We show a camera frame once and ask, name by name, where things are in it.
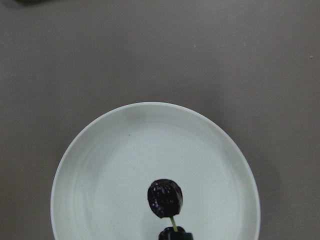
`gray table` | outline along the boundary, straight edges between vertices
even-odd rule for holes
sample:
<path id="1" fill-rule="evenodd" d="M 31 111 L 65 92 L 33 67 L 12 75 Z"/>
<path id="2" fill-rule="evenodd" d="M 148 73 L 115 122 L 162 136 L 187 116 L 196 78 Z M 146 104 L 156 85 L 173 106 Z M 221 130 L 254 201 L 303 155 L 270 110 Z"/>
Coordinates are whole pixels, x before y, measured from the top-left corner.
<path id="1" fill-rule="evenodd" d="M 58 163 L 116 107 L 167 102 L 224 129 L 261 240 L 320 239 L 318 0 L 0 0 L 2 240 L 53 240 Z"/>

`dark object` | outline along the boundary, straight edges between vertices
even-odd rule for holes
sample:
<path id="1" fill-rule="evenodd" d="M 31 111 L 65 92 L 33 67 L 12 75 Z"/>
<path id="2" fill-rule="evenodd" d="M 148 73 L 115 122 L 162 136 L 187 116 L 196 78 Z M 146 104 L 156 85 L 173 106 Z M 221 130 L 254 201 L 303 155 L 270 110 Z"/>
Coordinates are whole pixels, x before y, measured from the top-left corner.
<path id="1" fill-rule="evenodd" d="M 48 0 L 15 0 L 16 2 L 26 4 L 26 5 L 32 5 L 32 4 L 38 4 L 40 2 L 47 2 Z"/>
<path id="2" fill-rule="evenodd" d="M 186 231 L 181 227 L 177 226 L 178 232 L 185 233 Z M 162 232 L 159 234 L 159 240 L 169 240 L 169 233 L 173 232 L 174 228 L 172 226 L 166 227 Z"/>
<path id="3" fill-rule="evenodd" d="M 191 232 L 173 231 L 169 233 L 168 240 L 194 240 Z"/>
<path id="4" fill-rule="evenodd" d="M 159 179 L 148 189 L 148 202 L 159 218 L 170 218 L 180 213 L 183 204 L 181 188 L 174 181 Z"/>

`plate rim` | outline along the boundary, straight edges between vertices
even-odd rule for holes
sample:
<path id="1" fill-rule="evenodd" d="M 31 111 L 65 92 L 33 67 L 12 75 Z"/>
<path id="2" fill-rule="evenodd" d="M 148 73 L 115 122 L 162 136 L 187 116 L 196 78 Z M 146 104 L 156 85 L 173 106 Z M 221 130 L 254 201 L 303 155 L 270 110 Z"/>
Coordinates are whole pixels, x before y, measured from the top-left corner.
<path id="1" fill-rule="evenodd" d="M 58 238 L 58 234 L 57 234 L 57 230 L 56 230 L 56 225 L 55 225 L 55 221 L 54 221 L 54 198 L 55 198 L 55 190 L 56 190 L 56 184 L 57 184 L 57 179 L 59 177 L 59 173 L 61 171 L 61 167 L 66 159 L 66 156 L 68 155 L 70 149 L 73 147 L 73 145 L 77 142 L 77 140 L 89 129 L 91 128 L 93 125 L 95 125 L 97 122 L 99 122 L 101 119 L 107 117 L 108 115 L 111 115 L 114 112 L 118 112 L 118 111 L 122 111 L 124 109 L 127 108 L 132 108 L 132 107 L 136 107 L 136 106 L 166 106 L 166 107 L 171 107 L 171 108 L 176 108 L 176 109 L 180 109 L 183 111 L 186 111 L 188 113 L 191 113 L 199 118 L 201 118 L 202 120 L 206 121 L 207 123 L 209 123 L 210 125 L 214 126 L 227 140 L 228 142 L 233 145 L 233 147 L 235 148 L 235 150 L 237 151 L 237 153 L 240 155 L 241 161 L 244 164 L 246 170 L 249 173 L 249 177 L 251 179 L 251 183 L 253 184 L 253 191 L 254 191 L 254 197 L 255 197 L 255 206 L 256 206 L 256 219 L 257 219 L 257 224 L 256 224 L 256 228 L 255 228 L 255 234 L 254 234 L 254 240 L 258 240 L 259 239 L 259 234 L 260 234 L 260 227 L 261 227 L 261 206 L 260 206 L 260 198 L 259 198 L 259 192 L 258 192 L 258 187 L 257 187 L 257 183 L 255 180 L 255 177 L 253 175 L 253 172 L 249 166 L 249 163 L 247 161 L 247 159 L 245 158 L 244 154 L 241 152 L 240 148 L 238 147 L 238 145 L 234 142 L 234 140 L 221 128 L 219 127 L 216 123 L 214 123 L 212 120 L 210 120 L 209 118 L 207 118 L 206 116 L 192 110 L 189 109 L 187 107 L 184 106 L 180 106 L 174 103 L 168 103 L 168 102 L 159 102 L 159 101 L 145 101 L 145 102 L 136 102 L 136 103 L 131 103 L 131 104 L 126 104 L 123 106 L 119 106 L 117 108 L 114 108 L 104 114 L 102 114 L 101 116 L 97 117 L 96 119 L 94 119 L 93 121 L 91 121 L 87 126 L 85 126 L 77 135 L 76 137 L 71 141 L 71 143 L 69 144 L 69 146 L 67 147 L 67 149 L 65 150 L 65 152 L 62 155 L 62 158 L 58 164 L 58 167 L 56 168 L 55 174 L 54 174 L 54 179 L 53 179 L 53 183 L 52 183 L 52 187 L 51 187 L 51 195 L 50 195 L 50 220 L 51 220 L 51 227 L 52 227 L 52 231 L 53 231 L 53 236 L 55 240 L 60 240 Z"/>

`speckled plate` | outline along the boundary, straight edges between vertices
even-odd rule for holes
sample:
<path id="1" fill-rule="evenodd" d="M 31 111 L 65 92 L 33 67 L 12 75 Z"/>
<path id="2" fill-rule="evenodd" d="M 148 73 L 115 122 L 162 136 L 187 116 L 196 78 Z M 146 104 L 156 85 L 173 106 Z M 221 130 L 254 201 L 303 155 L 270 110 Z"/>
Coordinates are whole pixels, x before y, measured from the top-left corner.
<path id="1" fill-rule="evenodd" d="M 175 221 L 194 240 L 258 239 L 258 191 L 239 148 L 201 114 L 162 102 L 112 110 L 72 141 L 52 186 L 55 239 L 158 240 L 171 222 L 147 190 L 161 178 L 181 187 Z"/>

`prune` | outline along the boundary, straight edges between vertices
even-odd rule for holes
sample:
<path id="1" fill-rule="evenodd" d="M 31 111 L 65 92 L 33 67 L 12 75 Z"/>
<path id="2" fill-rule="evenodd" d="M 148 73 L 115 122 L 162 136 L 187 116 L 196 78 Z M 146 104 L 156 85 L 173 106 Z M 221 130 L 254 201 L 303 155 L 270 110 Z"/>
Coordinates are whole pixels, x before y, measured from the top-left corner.
<path id="1" fill-rule="evenodd" d="M 177 226 L 178 232 L 185 233 L 186 231 L 181 227 Z M 172 226 L 166 227 L 162 232 L 159 234 L 159 240 L 169 240 L 169 233 L 173 232 L 174 228 Z"/>
<path id="2" fill-rule="evenodd" d="M 179 214 L 183 205 L 181 188 L 169 179 L 154 181 L 148 189 L 147 198 L 152 212 L 161 219 Z"/>

